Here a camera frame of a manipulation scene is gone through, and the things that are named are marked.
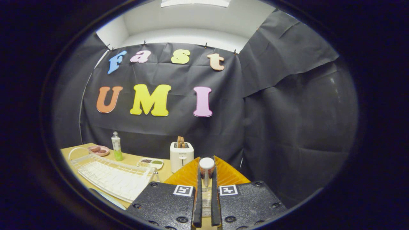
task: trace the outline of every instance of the green liquid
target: green liquid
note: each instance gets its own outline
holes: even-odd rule
[[[117,161],[120,161],[120,160],[124,159],[124,157],[122,156],[121,150],[114,150],[114,154],[115,154],[115,159]]]

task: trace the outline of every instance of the white wall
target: white wall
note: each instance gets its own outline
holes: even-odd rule
[[[227,8],[210,5],[160,7],[155,0],[124,14],[130,35],[170,29],[209,29],[250,38],[274,7],[258,0],[232,0]]]
[[[117,17],[97,30],[97,35],[105,45],[110,44],[108,46],[110,49],[122,47],[122,43],[129,37],[124,16]]]
[[[216,47],[237,53],[247,43],[248,38],[207,29],[161,29],[139,33],[127,38],[122,47],[146,43],[188,43]]]
[[[239,52],[274,7],[258,0],[232,0],[227,8],[154,0],[133,8],[97,31],[109,48],[147,43],[190,43]]]

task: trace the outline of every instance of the foam letter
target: foam letter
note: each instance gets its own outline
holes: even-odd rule
[[[175,50],[171,61],[175,64],[186,64],[189,62],[189,55],[190,51],[188,50]]]
[[[193,115],[196,117],[210,117],[212,116],[212,111],[209,110],[209,93],[211,88],[209,87],[194,87],[196,91],[197,100],[196,100],[196,110],[193,112]]]
[[[115,86],[112,88],[112,91],[114,91],[114,93],[112,94],[111,103],[109,103],[109,105],[106,106],[104,102],[105,102],[106,93],[109,91],[109,89],[111,88],[107,86],[101,87],[99,89],[99,96],[97,99],[97,110],[100,113],[109,113],[112,110],[114,110],[117,104],[119,92],[122,90],[122,87]]]
[[[139,63],[145,63],[148,61],[148,57],[152,52],[149,50],[142,50],[136,53],[135,56],[133,56],[130,61],[131,62],[139,62]]]
[[[117,70],[119,68],[119,63],[122,62],[122,55],[126,54],[126,50],[120,52],[119,54],[113,56],[111,59],[109,59],[109,70],[108,74],[112,73],[113,71]]]
[[[148,88],[144,84],[135,85],[133,89],[135,90],[135,99],[133,101],[133,108],[130,110],[131,114],[142,114],[142,104],[145,114],[148,114],[152,105],[154,105],[151,111],[152,115],[162,117],[169,115],[169,112],[166,110],[166,100],[171,86],[158,85],[152,95],[149,94]]]
[[[220,57],[219,54],[209,54],[207,56],[210,58],[210,67],[214,70],[224,70],[225,67],[220,65],[220,61],[224,61],[225,59],[223,57]]]

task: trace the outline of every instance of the bowl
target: bowl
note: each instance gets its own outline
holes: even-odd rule
[[[98,150],[98,151],[104,151],[104,150],[105,150],[105,152],[104,152],[104,153],[93,152],[92,150],[94,150],[94,151],[96,151],[96,150]],[[88,151],[89,151],[90,153],[97,154],[98,156],[106,156],[106,155],[109,154],[109,148],[108,148],[108,147],[105,147],[105,146],[102,146],[102,145],[94,145],[94,146],[88,147]]]

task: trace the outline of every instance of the pink letter i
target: pink letter i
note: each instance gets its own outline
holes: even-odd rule
[[[211,88],[209,87],[195,87],[193,88],[196,91],[197,102],[196,110],[193,112],[193,115],[196,117],[210,117],[213,113],[209,110],[209,93]]]

